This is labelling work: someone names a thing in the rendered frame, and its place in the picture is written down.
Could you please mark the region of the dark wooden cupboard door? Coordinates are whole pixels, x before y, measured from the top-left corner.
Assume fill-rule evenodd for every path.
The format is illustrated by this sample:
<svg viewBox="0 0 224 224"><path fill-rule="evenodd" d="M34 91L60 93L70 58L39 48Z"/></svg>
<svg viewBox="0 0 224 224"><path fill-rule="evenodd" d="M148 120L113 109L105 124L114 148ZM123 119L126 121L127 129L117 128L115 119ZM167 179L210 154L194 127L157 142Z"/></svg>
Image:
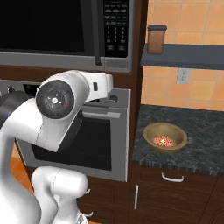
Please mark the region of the dark wooden cupboard door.
<svg viewBox="0 0 224 224"><path fill-rule="evenodd" d="M224 177L218 177L199 224L224 224Z"/></svg>
<svg viewBox="0 0 224 224"><path fill-rule="evenodd" d="M209 192L139 182L133 224L200 224Z"/></svg>

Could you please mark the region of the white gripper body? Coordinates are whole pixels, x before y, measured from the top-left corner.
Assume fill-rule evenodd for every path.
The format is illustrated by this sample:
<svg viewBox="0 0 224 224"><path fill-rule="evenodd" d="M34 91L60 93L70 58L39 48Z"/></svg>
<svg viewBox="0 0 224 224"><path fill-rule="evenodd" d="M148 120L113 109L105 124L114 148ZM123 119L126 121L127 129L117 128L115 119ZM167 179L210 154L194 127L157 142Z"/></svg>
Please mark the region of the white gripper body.
<svg viewBox="0 0 224 224"><path fill-rule="evenodd" d="M114 88L113 76L111 74L107 74L106 81L107 81L107 92L110 93L111 90Z"/></svg>

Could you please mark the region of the black microwave door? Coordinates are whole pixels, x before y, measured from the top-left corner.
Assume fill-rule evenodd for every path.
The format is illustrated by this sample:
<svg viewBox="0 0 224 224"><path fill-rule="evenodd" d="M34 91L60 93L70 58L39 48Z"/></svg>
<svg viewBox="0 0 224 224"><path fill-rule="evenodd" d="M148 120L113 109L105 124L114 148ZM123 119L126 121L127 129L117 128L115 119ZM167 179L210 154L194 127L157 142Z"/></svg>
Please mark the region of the black microwave door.
<svg viewBox="0 0 224 224"><path fill-rule="evenodd" d="M95 58L91 0L0 0L0 51Z"/></svg>

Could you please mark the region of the brown jar with dark lid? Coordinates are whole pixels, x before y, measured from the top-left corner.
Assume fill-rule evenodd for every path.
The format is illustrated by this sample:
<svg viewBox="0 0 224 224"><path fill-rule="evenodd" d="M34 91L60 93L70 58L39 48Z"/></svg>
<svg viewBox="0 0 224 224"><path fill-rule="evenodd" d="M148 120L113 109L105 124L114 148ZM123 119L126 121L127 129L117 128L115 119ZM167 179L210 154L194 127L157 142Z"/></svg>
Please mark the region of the brown jar with dark lid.
<svg viewBox="0 0 224 224"><path fill-rule="evenodd" d="M164 48L167 25L149 24L147 30L148 30L147 53L161 54Z"/></svg>

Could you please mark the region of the red-brown waffle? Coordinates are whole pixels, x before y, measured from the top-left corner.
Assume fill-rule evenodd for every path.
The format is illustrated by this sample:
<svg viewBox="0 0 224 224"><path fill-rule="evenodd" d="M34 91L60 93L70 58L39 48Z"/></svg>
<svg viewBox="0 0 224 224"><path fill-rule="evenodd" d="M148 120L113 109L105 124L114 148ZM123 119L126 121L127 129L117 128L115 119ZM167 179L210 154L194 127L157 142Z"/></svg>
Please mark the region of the red-brown waffle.
<svg viewBox="0 0 224 224"><path fill-rule="evenodd" d="M172 147L176 143L168 136L155 136L153 138L153 143L162 147Z"/></svg>

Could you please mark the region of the grey wall shelf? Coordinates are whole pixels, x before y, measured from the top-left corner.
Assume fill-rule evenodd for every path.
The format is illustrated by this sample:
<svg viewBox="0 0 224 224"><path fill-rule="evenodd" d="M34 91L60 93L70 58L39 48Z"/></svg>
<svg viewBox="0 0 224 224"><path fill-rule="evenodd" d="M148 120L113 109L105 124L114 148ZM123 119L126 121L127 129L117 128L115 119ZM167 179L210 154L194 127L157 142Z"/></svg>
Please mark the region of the grey wall shelf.
<svg viewBox="0 0 224 224"><path fill-rule="evenodd" d="M145 45L141 65L224 70L224 46L165 44L161 54L148 54Z"/></svg>

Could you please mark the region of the black and silver microwave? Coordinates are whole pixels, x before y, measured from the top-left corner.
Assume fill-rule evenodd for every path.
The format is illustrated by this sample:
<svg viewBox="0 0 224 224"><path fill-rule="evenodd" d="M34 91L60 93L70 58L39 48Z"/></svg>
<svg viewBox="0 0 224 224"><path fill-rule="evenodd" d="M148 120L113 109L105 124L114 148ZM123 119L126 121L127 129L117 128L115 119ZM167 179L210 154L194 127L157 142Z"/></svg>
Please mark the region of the black and silver microwave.
<svg viewBox="0 0 224 224"><path fill-rule="evenodd" d="M90 56L1 51L0 65L128 73L133 58L134 4L135 0L102 0L98 8L102 13L99 25L104 40L101 66Z"/></svg>

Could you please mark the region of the brown wooden bowl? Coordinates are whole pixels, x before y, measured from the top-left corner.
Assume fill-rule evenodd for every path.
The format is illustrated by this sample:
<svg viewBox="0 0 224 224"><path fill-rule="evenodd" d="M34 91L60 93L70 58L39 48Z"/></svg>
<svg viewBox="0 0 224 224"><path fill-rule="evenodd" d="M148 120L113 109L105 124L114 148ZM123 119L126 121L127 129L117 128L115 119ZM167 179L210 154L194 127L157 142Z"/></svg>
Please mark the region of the brown wooden bowl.
<svg viewBox="0 0 224 224"><path fill-rule="evenodd" d="M175 143L172 147L162 147L153 143L153 138L157 136L170 137ZM178 126L168 122L155 122L147 125L143 130L143 137L154 151L166 154L179 151L187 143L187 134Z"/></svg>

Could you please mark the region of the dark wooden drawer front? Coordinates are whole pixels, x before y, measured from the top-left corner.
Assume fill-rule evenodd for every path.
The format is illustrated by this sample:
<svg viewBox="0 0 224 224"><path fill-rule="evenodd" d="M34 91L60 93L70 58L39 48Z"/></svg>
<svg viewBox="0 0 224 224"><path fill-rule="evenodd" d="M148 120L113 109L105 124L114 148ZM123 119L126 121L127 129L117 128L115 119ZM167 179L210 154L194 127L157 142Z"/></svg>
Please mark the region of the dark wooden drawer front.
<svg viewBox="0 0 224 224"><path fill-rule="evenodd" d="M217 178L215 176L202 175L188 171L175 171L172 169L149 167L144 165L135 165L133 170L136 176L143 182L154 183L163 186L172 186L175 188L193 189L195 191L202 191L210 193L215 186ZM163 180L161 173L166 177L173 179L180 179L185 177L181 183L173 183Z"/></svg>

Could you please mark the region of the grey wall socket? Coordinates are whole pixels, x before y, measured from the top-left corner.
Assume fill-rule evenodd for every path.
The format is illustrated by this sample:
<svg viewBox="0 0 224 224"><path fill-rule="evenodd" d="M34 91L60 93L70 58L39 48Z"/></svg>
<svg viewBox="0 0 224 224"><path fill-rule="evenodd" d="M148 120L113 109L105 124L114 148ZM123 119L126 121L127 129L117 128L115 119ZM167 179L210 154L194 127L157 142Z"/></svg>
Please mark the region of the grey wall socket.
<svg viewBox="0 0 224 224"><path fill-rule="evenodd" d="M190 68L180 68L178 70L177 83L187 84L189 81L191 69Z"/></svg>

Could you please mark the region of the dark wooden tall cabinet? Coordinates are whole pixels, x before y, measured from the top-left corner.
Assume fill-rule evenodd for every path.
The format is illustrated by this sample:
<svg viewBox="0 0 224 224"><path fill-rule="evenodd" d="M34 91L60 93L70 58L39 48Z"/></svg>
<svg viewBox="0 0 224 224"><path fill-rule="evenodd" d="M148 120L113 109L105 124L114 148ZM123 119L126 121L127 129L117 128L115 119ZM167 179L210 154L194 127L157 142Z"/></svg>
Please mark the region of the dark wooden tall cabinet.
<svg viewBox="0 0 224 224"><path fill-rule="evenodd" d="M135 0L133 31L133 60L129 73L114 72L114 85L131 90L129 116L129 153L133 152L137 118L141 102L143 67L140 65L144 49L145 29L148 13L148 0ZM14 81L41 82L58 68L0 65L0 79ZM78 199L80 210L89 217L90 224L130 224L130 210L133 208L134 188L131 182L90 177L91 192Z"/></svg>

